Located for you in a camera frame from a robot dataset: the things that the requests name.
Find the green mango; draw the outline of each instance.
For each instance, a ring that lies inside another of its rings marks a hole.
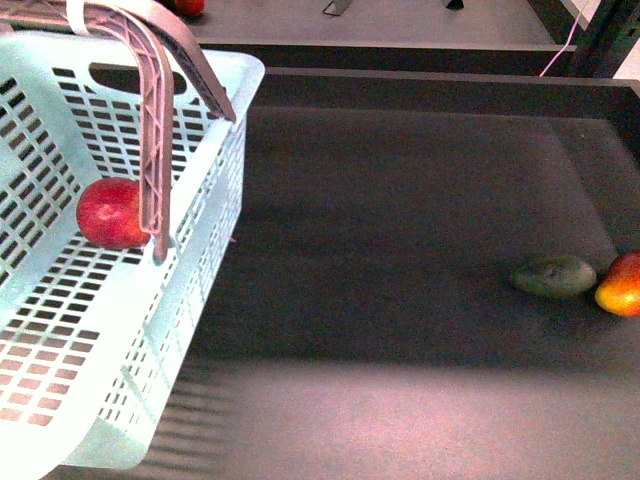
[[[597,282],[595,270],[573,255],[537,258],[511,275],[513,285],[524,292],[548,298],[568,298],[586,292]]]

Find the red apple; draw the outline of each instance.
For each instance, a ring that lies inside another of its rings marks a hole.
[[[122,250],[146,243],[150,235],[140,229],[138,182],[103,178],[89,185],[78,201],[80,231],[98,247]]]
[[[196,17],[204,12],[205,0],[174,0],[179,14],[187,17]]]

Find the apple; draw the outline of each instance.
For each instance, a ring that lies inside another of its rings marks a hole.
[[[187,17],[197,17],[204,12],[204,0],[175,0],[176,10]]]
[[[76,220],[89,242],[123,250],[149,241],[140,229],[138,182],[128,178],[103,178],[89,185],[78,201]]]
[[[622,317],[640,315],[640,251],[618,256],[595,293],[598,305]]]
[[[204,12],[205,0],[157,0],[169,10],[184,15],[197,17]]]

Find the floor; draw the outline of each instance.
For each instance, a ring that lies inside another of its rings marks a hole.
[[[209,0],[191,27],[205,43],[505,48],[550,44],[526,0],[468,1],[453,12],[442,0],[355,0],[340,17],[329,0]]]

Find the light blue basket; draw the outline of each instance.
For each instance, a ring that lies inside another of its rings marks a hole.
[[[0,37],[7,478],[39,478],[60,463],[128,468],[147,451],[240,212],[246,113],[264,75],[247,55],[205,56],[238,121],[212,119],[188,81],[176,95],[175,246],[157,265],[150,245],[89,245],[75,220],[90,183],[138,176],[140,98],[89,73],[92,63],[135,66],[127,47],[50,33]]]

